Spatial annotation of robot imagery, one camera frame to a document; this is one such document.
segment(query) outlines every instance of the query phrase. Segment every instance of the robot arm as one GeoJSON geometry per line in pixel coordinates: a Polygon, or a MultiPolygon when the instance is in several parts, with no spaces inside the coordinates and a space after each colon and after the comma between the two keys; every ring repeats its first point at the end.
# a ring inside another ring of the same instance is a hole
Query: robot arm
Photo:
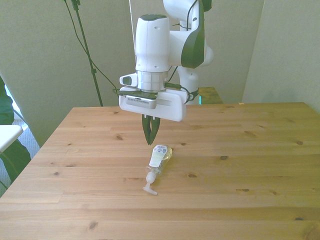
{"type": "Polygon", "coordinates": [[[170,31],[165,15],[141,16],[135,38],[136,72],[120,77],[125,86],[119,91],[119,106],[142,114],[148,144],[156,137],[160,118],[179,122],[186,116],[190,96],[184,90],[167,88],[170,66],[179,66],[181,85],[196,92],[198,77],[190,69],[209,64],[213,58],[204,30],[204,11],[211,8],[211,0],[163,0],[163,5],[171,17],[180,20],[180,31],[170,31]]]}

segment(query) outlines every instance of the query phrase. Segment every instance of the wooden table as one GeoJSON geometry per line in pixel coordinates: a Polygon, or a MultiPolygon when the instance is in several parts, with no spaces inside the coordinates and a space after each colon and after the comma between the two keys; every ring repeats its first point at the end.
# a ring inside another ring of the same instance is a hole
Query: wooden table
{"type": "Polygon", "coordinates": [[[187,107],[152,146],[139,114],[74,108],[0,199],[0,239],[318,240],[320,116],[304,103],[187,107]],[[152,147],[173,147],[142,190],[152,147]]]}

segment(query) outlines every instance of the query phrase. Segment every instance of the black cable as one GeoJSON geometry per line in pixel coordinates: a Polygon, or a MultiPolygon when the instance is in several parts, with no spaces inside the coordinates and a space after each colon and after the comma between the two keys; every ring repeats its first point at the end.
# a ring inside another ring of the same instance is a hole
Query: black cable
{"type": "Polygon", "coordinates": [[[172,73],[172,75],[171,75],[171,77],[170,77],[170,79],[169,79],[168,83],[171,81],[171,79],[172,79],[172,77],[174,76],[174,74],[175,74],[175,72],[176,72],[177,68],[178,68],[178,66],[176,66],[176,67],[175,67],[175,69],[174,69],[174,71],[173,71],[173,73],[172,73]]]}
{"type": "Polygon", "coordinates": [[[184,28],[184,29],[187,29],[185,26],[182,26],[180,23],[177,23],[177,24],[174,24],[174,25],[172,25],[172,26],[180,26],[180,27],[182,27],[182,28],[184,28]]]}
{"type": "Polygon", "coordinates": [[[188,91],[188,89],[186,89],[185,87],[181,87],[182,89],[184,89],[185,91],[186,91],[186,93],[188,94],[188,98],[187,98],[187,100],[186,100],[186,102],[184,103],[184,104],[186,104],[187,102],[189,102],[189,100],[190,100],[190,92],[188,91]]]}
{"type": "MultiPolygon", "coordinates": [[[[80,38],[79,38],[79,36],[78,36],[77,30],[76,30],[76,26],[75,26],[75,22],[74,22],[74,19],[73,19],[72,15],[71,15],[69,6],[68,6],[66,0],[64,0],[64,2],[65,2],[65,5],[66,5],[66,7],[67,7],[67,9],[68,9],[68,12],[69,12],[69,15],[70,15],[70,18],[71,18],[71,21],[72,21],[72,25],[73,25],[73,29],[74,29],[74,32],[75,32],[75,36],[76,36],[76,38],[78,39],[78,41],[79,41],[81,47],[83,48],[85,54],[88,56],[88,53],[87,53],[84,45],[82,44],[82,42],[81,42],[81,40],[80,40],[80,38]]],[[[114,83],[113,83],[106,75],[104,75],[104,73],[97,67],[97,65],[94,63],[94,61],[93,61],[92,59],[91,59],[91,62],[92,62],[92,64],[96,67],[96,69],[112,84],[112,86],[114,87],[114,89],[117,89],[117,87],[114,85],[114,83]]]]}
{"type": "Polygon", "coordinates": [[[197,1],[198,1],[198,0],[195,0],[195,1],[194,1],[194,3],[191,5],[191,7],[189,8],[189,11],[188,11],[188,15],[187,15],[187,17],[186,17],[186,30],[187,30],[187,31],[189,31],[188,26],[189,26],[189,14],[190,14],[190,11],[191,11],[191,9],[194,7],[194,5],[196,4],[197,1]]]}

